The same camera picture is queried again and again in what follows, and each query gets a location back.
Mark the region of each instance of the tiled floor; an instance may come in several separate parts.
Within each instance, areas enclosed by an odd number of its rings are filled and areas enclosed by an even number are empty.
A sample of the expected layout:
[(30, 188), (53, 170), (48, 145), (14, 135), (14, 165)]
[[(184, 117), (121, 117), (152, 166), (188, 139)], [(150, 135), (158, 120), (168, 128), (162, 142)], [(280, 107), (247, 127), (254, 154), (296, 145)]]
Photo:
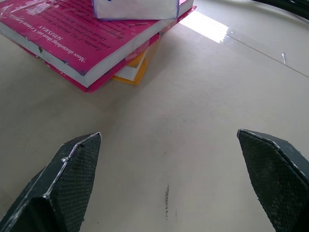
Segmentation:
[(63, 142), (101, 131), (82, 232), (274, 231), (236, 133), (270, 133), (309, 159), (309, 23), (251, 1), (196, 4), (229, 27), (222, 42), (178, 24), (139, 86), (90, 95), (0, 36), (2, 214)]

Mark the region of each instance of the book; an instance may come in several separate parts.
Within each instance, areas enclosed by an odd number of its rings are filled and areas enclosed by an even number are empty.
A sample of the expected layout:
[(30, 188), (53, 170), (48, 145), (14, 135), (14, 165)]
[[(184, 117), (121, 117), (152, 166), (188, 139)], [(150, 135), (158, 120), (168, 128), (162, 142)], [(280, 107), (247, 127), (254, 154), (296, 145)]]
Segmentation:
[(176, 19), (179, 0), (93, 0), (94, 15), (109, 20)]
[[(182, 0), (179, 15), (192, 6), (193, 0)], [(7, 0), (0, 6), (0, 31), (85, 90), (104, 83), (173, 22), (101, 21), (92, 11), (91, 0)]]
[(144, 76), (153, 55), (155, 54), (159, 40), (149, 46), (143, 53), (127, 64), (122, 70), (116, 73), (112, 79), (131, 85), (138, 85)]

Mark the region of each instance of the scratch mark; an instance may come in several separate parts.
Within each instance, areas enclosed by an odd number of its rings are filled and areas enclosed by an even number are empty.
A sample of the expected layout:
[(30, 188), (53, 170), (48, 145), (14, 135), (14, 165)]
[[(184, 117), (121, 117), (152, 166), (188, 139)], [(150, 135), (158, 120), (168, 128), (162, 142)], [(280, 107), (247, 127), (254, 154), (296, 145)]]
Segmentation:
[(166, 221), (168, 220), (168, 212), (169, 212), (169, 185), (165, 191), (165, 217)]

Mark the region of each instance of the pink book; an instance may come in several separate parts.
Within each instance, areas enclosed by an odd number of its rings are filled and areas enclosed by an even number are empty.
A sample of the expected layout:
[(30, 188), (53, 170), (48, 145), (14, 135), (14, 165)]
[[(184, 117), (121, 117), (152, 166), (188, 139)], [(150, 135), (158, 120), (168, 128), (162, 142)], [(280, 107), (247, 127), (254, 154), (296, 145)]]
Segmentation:
[[(193, 0), (181, 0), (180, 15), (192, 6)], [(100, 21), (92, 11), (90, 0), (7, 0), (0, 6), (0, 32), (89, 92), (173, 22)]]

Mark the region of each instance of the table surface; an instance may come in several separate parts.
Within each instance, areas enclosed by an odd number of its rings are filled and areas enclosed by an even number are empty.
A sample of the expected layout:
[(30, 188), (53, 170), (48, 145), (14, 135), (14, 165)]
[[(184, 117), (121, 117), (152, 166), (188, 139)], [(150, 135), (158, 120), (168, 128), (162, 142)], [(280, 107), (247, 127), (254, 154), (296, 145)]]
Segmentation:
[(138, 86), (93, 94), (0, 36), (1, 215), (62, 143), (100, 131), (81, 232), (274, 231), (236, 133), (272, 134), (309, 158), (309, 24), (245, 0), (196, 4), (235, 38), (178, 24)]

